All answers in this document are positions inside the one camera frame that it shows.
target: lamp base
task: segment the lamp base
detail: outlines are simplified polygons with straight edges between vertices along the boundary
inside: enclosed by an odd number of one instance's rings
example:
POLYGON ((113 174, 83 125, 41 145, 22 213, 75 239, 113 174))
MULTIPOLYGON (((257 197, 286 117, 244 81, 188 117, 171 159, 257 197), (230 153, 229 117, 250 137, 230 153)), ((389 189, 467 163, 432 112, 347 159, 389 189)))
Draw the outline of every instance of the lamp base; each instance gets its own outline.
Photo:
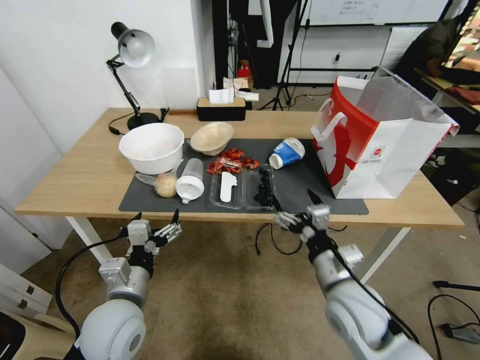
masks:
POLYGON ((133 115, 131 118, 129 118, 128 121, 126 122, 126 125, 128 126, 128 130, 132 130, 142 125, 159 123, 159 122, 160 122, 159 117, 154 113, 142 112, 141 116, 133 115))

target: white plastic bowl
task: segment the white plastic bowl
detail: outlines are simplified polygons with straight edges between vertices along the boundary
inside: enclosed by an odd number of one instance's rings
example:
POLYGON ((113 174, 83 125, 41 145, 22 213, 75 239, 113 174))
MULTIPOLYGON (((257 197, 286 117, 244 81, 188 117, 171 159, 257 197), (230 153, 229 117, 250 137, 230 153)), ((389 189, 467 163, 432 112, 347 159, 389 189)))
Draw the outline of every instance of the white plastic bowl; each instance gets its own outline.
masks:
POLYGON ((211 122, 199 128, 190 138, 193 150, 209 156, 222 152, 234 135, 234 127, 228 122, 211 122))
POLYGON ((178 126, 159 122, 129 131, 118 149, 139 173, 155 175, 172 170, 182 160, 185 137, 178 126))

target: floor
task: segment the floor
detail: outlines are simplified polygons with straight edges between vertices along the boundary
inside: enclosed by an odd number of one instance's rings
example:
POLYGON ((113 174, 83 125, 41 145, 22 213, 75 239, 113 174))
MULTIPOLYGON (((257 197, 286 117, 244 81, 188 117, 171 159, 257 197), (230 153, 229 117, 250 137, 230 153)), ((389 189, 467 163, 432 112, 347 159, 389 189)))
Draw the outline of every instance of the floor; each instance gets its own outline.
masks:
MULTIPOLYGON (((295 94, 327 92, 325 88, 297 88, 295 94)), ((274 93, 263 90, 260 104, 274 93)), ((324 98, 301 96, 292 109, 316 111, 324 98)), ((479 201, 480 193, 475 193, 462 203, 473 208, 479 201)), ((465 228, 414 229, 368 283, 416 332, 433 358, 436 354, 426 308, 439 291, 431 282, 479 285, 480 236, 474 214, 459 205, 454 209, 465 228)), ((92 219, 92 223, 102 239, 112 238, 127 224, 118 219, 92 219)), ((154 222, 152 227, 164 224, 154 222)), ((306 248, 292 256, 282 255, 272 246, 265 229, 259 238, 261 255, 257 256, 252 245, 258 224, 185 221, 182 226, 181 237, 155 259, 144 307, 147 337, 137 359, 353 359, 327 324, 325 300, 306 248)), ((349 226, 331 236, 340 245, 357 244, 367 254, 384 230, 349 226)), ((293 234, 281 232, 277 226, 273 231, 281 249, 289 251, 297 246, 299 240, 293 234)), ((23 276, 53 293, 60 268, 82 246, 72 233, 61 250, 23 276)), ((119 240, 108 247, 114 256, 123 256, 128 244, 119 240)), ((63 301, 79 323, 105 300, 105 285, 97 269, 93 256, 86 254, 72 264, 64 278, 63 301)), ((480 311, 480 294, 445 292, 480 311)), ((445 298, 433 309, 436 325, 473 320, 467 310, 445 298)), ((55 301, 49 314, 60 316, 55 301)), ((478 345, 441 334, 439 342, 444 359, 479 357, 478 345)))

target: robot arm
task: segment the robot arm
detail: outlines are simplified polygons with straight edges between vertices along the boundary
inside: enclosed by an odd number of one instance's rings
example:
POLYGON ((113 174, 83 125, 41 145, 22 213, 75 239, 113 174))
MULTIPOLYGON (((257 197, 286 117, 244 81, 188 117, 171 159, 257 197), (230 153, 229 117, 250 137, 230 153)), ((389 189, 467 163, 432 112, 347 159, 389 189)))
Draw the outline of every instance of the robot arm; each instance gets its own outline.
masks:
POLYGON ((139 219, 130 222, 127 230, 129 260, 109 258, 98 269, 107 284, 107 301, 88 314, 75 342, 86 360, 128 360, 137 354, 146 333, 142 307, 154 257, 182 232, 178 210, 160 230, 152 231, 148 220, 139 219))
POLYGON ((384 304, 380 295, 366 286, 369 294, 352 278, 350 269, 363 255, 355 245, 337 247, 327 235, 329 216, 330 209, 318 204, 309 206, 301 214, 280 210, 275 214, 275 221, 285 230, 299 234, 307 245, 308 258, 326 298, 325 316, 331 328, 358 360, 432 360, 372 298, 384 304))

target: lamp arm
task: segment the lamp arm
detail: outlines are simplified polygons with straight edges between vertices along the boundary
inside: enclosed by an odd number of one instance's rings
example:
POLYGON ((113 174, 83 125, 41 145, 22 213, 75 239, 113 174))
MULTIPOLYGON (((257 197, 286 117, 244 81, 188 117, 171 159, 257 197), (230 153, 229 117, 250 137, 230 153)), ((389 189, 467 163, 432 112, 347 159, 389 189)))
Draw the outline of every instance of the lamp arm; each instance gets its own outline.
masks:
POLYGON ((123 62, 116 61, 119 57, 120 57, 120 55, 114 56, 110 60, 107 60, 106 64, 107 64, 108 68, 110 69, 111 73, 113 74, 113 77, 115 77, 116 81, 120 85, 120 87, 123 91, 123 94, 125 95, 126 99, 128 100, 128 103, 133 108, 133 111, 135 112, 135 116, 141 117, 142 114, 140 113, 140 104, 137 102, 137 100, 132 95, 132 93, 127 90, 124 83, 122 82, 119 75, 117 74, 117 68, 124 65, 123 62))

